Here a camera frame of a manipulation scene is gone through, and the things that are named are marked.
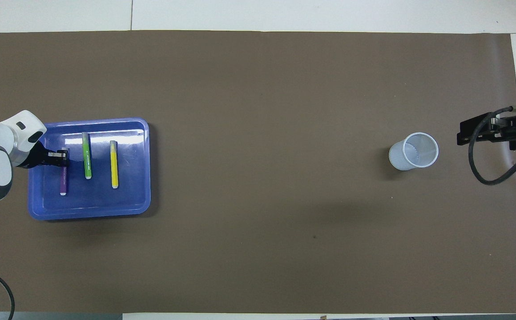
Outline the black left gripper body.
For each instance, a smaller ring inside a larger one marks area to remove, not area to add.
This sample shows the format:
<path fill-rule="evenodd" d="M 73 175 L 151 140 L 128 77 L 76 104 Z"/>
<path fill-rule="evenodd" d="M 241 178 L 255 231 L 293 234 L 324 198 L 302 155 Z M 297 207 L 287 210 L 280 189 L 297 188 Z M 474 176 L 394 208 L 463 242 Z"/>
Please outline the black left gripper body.
<path fill-rule="evenodd" d="M 49 150 L 45 148 L 41 141 L 37 141 L 33 148 L 30 150 L 27 158 L 20 164 L 19 168 L 31 169 L 41 165 L 51 165 L 49 162 Z"/>

